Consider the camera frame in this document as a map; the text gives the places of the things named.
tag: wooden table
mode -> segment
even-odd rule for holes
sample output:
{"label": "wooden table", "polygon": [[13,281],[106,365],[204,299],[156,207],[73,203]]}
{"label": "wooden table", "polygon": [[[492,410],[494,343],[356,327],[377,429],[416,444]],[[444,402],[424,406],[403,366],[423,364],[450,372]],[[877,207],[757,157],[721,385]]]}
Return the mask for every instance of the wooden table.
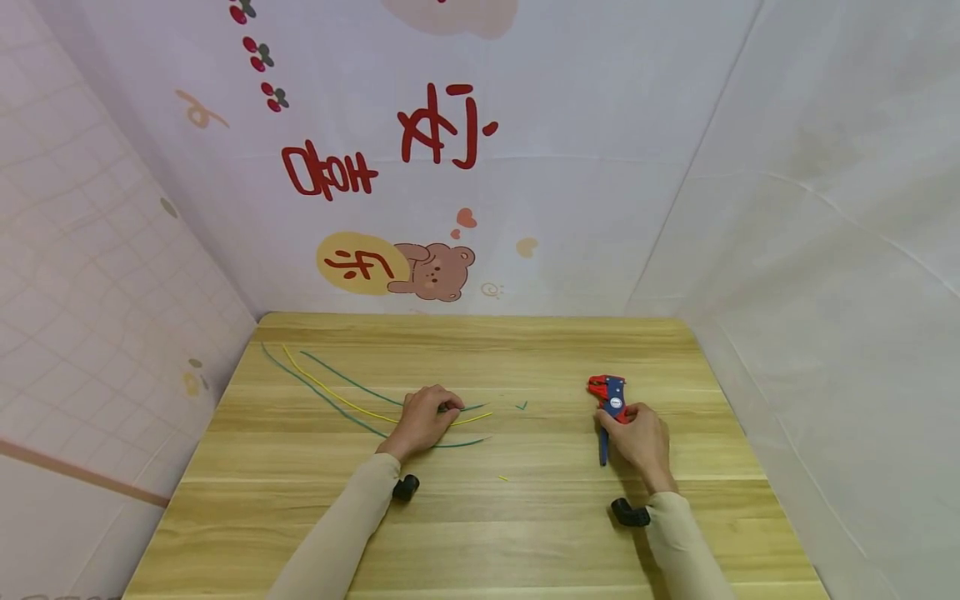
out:
{"label": "wooden table", "polygon": [[683,323],[274,313],[253,334],[125,598],[262,598],[379,444],[268,360],[264,348],[289,365],[282,345],[383,415],[399,408],[300,351],[384,396],[441,383],[494,412],[444,438],[488,440],[405,467],[420,490],[384,518],[350,598],[667,598],[643,531],[608,514],[624,492],[635,505],[645,495],[618,461],[598,464],[585,386],[600,373],[626,377],[628,402],[669,423],[681,492],[741,600],[827,597]]}

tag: yellow circle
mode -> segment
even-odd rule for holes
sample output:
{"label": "yellow circle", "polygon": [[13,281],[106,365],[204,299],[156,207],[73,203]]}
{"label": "yellow circle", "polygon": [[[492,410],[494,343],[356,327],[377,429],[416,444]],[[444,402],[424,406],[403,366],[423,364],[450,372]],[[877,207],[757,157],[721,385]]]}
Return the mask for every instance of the yellow circle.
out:
{"label": "yellow circle", "polygon": [[388,283],[410,278],[410,265],[393,244],[355,231],[327,236],[317,247],[317,269],[340,289],[367,296],[386,296]]}

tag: person's left hand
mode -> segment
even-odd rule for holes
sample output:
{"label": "person's left hand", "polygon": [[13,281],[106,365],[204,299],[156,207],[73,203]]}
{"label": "person's left hand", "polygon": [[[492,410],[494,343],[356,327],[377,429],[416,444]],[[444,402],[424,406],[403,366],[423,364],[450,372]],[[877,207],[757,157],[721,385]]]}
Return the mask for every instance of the person's left hand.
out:
{"label": "person's left hand", "polygon": [[[438,413],[441,407],[446,412]],[[436,444],[460,416],[464,402],[441,385],[420,388],[403,400],[403,413],[393,433],[376,450],[387,452],[401,463]]]}

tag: red chinese characters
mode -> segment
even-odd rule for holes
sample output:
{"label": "red chinese characters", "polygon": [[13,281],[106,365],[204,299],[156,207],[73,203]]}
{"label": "red chinese characters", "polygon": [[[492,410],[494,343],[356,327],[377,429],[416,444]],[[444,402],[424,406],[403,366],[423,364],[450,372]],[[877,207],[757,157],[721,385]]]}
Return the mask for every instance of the red chinese characters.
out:
{"label": "red chinese characters", "polygon": [[[350,253],[346,250],[338,250],[334,252],[337,256],[341,258],[350,258]],[[357,271],[363,276],[367,281],[370,280],[370,269],[375,265],[372,262],[367,262],[366,258],[372,258],[380,263],[380,266],[383,267],[383,270],[386,272],[387,277],[390,279],[394,278],[394,272],[390,269],[390,265],[387,264],[386,259],[376,252],[364,252],[362,250],[355,251],[353,253],[353,262],[334,262],[329,258],[325,258],[324,262],[333,267],[334,269],[349,269],[344,273],[344,279],[353,279],[357,276]]]}
{"label": "red chinese characters", "polygon": [[[451,84],[446,87],[447,96],[467,96],[473,91],[470,84]],[[472,169],[477,159],[477,103],[471,97],[467,96],[467,156],[464,159],[453,158],[453,164],[461,169]],[[457,128],[440,114],[437,104],[437,87],[433,84],[426,86],[426,108],[417,108],[411,114],[398,112],[396,118],[403,126],[403,139],[400,142],[400,156],[403,162],[410,162],[410,150],[414,140],[424,146],[433,149],[433,161],[435,164],[441,162],[441,150],[445,144],[440,139],[440,128],[444,128],[451,135],[458,133]],[[426,119],[430,126],[429,133],[420,130],[420,121]],[[499,124],[491,121],[480,131],[486,136],[493,135]]]}
{"label": "red chinese characters", "polygon": [[[309,139],[305,141],[303,148],[296,146],[284,148],[280,151],[280,155],[283,157],[283,166],[287,169],[290,182],[298,192],[304,196],[323,194],[329,202],[333,202],[331,186],[341,192],[359,192],[362,189],[365,194],[370,194],[372,180],[380,174],[367,166],[367,160],[360,152],[355,153],[353,157],[344,156],[340,159],[336,156],[328,156],[326,160],[320,160],[317,149]],[[292,156],[303,158],[310,176],[309,188],[300,181]]]}

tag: red heart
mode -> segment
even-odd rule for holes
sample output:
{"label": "red heart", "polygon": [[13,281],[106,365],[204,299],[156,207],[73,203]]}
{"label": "red heart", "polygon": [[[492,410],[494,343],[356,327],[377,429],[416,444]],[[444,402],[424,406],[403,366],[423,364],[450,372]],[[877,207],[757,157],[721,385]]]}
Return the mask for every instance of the red heart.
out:
{"label": "red heart", "polygon": [[457,224],[467,229],[475,228],[477,221],[473,218],[473,211],[469,208],[461,208],[457,213]]}

